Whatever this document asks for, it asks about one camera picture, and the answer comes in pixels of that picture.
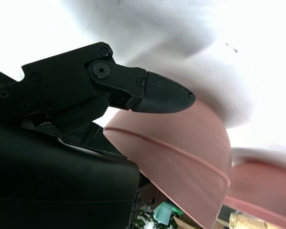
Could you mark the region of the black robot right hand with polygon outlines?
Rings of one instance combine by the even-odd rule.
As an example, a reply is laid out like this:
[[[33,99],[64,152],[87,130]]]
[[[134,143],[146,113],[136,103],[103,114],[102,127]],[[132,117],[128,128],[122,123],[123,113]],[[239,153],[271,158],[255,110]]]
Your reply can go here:
[[[0,72],[0,229],[129,229],[166,196],[94,121],[109,107],[171,114],[181,84],[117,64],[103,42]]]

